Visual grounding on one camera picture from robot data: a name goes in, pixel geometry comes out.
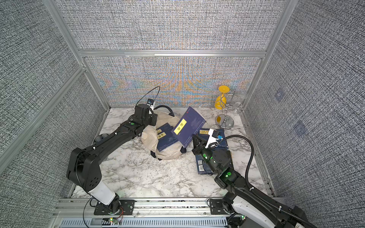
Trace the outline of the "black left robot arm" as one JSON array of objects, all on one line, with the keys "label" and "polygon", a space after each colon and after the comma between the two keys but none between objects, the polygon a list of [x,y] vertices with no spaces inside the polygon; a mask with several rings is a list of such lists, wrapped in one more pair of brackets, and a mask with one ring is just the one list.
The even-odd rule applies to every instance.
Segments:
[{"label": "black left robot arm", "polygon": [[106,138],[70,154],[66,177],[103,204],[107,213],[120,212],[119,196],[103,181],[100,164],[121,145],[141,137],[147,126],[155,126],[157,114],[147,104],[135,106],[135,112]]}]

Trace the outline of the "blue book with barcode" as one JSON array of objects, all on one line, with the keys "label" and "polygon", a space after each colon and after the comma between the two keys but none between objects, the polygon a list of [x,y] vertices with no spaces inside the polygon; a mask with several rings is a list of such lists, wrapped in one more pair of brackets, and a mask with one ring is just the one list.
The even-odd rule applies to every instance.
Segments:
[{"label": "blue book with barcode", "polygon": [[200,155],[195,156],[196,159],[196,166],[197,166],[197,173],[199,175],[212,175],[213,171],[210,167],[203,161]]}]

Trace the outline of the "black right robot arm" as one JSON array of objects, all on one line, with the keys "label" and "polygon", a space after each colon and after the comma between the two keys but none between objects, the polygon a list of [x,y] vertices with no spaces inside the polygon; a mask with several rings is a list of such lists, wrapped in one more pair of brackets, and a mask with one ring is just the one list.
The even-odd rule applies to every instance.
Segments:
[{"label": "black right robot arm", "polygon": [[[230,160],[220,158],[218,151],[213,150],[214,146],[231,138],[244,139],[251,147],[251,156],[244,177],[229,166],[228,163]],[[284,227],[291,221],[299,222],[299,224],[304,225],[305,228],[315,227],[315,225],[310,223],[307,219],[295,214],[293,209],[275,201],[249,183],[248,176],[250,165],[254,157],[254,146],[247,137],[242,135],[231,135],[212,143],[208,143],[198,135],[192,135],[192,139],[195,144],[193,153],[201,155],[203,161],[212,169],[213,173],[217,174],[215,182],[222,189],[226,189],[235,196],[247,200],[268,217],[268,219],[274,223],[275,227]]]}]

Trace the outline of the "purple blue book yellow label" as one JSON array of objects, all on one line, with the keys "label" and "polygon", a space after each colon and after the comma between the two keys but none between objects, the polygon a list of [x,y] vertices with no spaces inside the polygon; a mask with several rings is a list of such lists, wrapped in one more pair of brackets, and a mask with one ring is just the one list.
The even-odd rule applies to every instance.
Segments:
[{"label": "purple blue book yellow label", "polygon": [[205,123],[205,118],[189,106],[171,133],[186,148],[192,141],[192,135],[197,134]]}]

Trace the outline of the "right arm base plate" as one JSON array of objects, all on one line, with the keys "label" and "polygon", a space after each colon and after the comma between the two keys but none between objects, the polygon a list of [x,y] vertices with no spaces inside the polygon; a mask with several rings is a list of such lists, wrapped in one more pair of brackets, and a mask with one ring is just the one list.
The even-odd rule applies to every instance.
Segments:
[{"label": "right arm base plate", "polygon": [[230,215],[230,213],[223,207],[222,199],[212,199],[207,200],[207,205],[210,208],[212,215]]}]

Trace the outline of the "cream canvas tote bag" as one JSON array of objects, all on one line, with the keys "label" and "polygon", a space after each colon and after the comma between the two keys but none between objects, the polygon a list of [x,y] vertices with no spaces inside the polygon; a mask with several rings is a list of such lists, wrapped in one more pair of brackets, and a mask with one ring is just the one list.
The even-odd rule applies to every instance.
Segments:
[{"label": "cream canvas tote bag", "polygon": [[153,110],[147,104],[138,104],[129,120],[142,125],[137,135],[141,137],[143,145],[154,158],[174,160],[186,153],[186,147],[171,132],[180,118],[170,107],[160,105]]}]

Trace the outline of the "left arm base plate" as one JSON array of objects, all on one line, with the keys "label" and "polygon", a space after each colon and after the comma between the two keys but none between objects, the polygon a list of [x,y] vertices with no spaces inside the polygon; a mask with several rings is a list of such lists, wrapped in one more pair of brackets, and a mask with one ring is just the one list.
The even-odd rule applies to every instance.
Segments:
[{"label": "left arm base plate", "polygon": [[114,200],[109,205],[104,205],[103,203],[98,202],[94,210],[94,215],[132,215],[135,203],[136,201],[133,199],[120,199],[119,202]]}]

